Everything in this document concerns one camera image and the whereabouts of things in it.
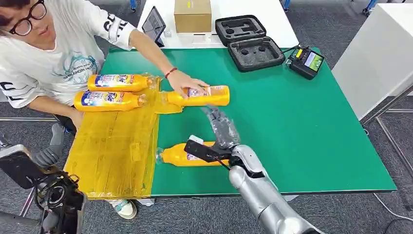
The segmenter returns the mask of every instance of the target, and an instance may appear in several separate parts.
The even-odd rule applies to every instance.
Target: man's left hand
[[[188,98],[188,96],[184,92],[184,88],[191,88],[199,91],[200,93],[204,94],[205,89],[203,87],[208,87],[209,85],[203,82],[202,80],[193,79],[187,74],[175,70],[168,76],[169,83],[171,87],[179,93],[183,98]]]

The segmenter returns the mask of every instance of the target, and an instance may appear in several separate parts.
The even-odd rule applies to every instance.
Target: bottle label
[[[213,95],[223,95],[225,94],[224,86],[210,86],[205,88],[205,94],[203,96],[213,96]],[[199,97],[202,96],[196,89],[188,88],[188,97]]]
[[[82,96],[82,106],[104,106],[105,104],[120,104],[123,92],[92,92],[86,91]]]
[[[94,80],[96,87],[117,87],[133,83],[133,76],[128,75],[98,75]]]
[[[196,157],[196,156],[194,156],[194,155],[192,155],[192,154],[188,154],[188,153],[187,153],[187,159],[188,159],[189,161],[191,161],[191,160],[202,160],[202,159],[200,159],[200,158],[198,158],[198,157]]]

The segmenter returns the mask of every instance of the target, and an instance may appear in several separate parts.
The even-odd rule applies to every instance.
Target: white t-shirt
[[[39,96],[73,105],[87,89],[87,79],[100,71],[104,55],[94,36],[130,50],[135,29],[85,0],[45,0],[56,31],[54,50],[40,50],[23,41],[0,37],[0,89],[15,108]]]

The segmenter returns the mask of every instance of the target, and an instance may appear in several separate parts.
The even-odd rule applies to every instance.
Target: glasses
[[[20,19],[9,32],[19,36],[26,36],[33,28],[29,19],[41,20],[46,16],[46,13],[47,9],[44,5],[44,0],[39,0],[30,8],[29,15],[26,18]]]

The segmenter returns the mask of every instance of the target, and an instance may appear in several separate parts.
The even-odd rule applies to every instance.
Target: yellow plastic packaging
[[[90,91],[139,92],[156,86],[157,77],[151,75],[91,75],[88,79]]]
[[[141,199],[150,196],[155,166],[158,115],[155,89],[147,103],[130,111],[86,112],[64,171],[79,176],[88,199]]]
[[[83,112],[129,111],[145,102],[145,95],[125,92],[85,91],[75,95],[75,107]]]
[[[213,144],[213,141],[204,142],[206,146],[212,146]],[[184,151],[184,148],[185,143],[177,144],[169,149],[158,149],[156,160],[178,167],[221,166],[219,162],[205,162],[194,155],[188,154]],[[222,162],[228,165],[228,159],[222,160]]]
[[[178,106],[226,106],[229,103],[229,87],[226,85],[207,87],[204,95],[195,89],[185,88],[184,91],[188,95],[187,99],[184,99],[175,91],[166,92],[164,99]]]

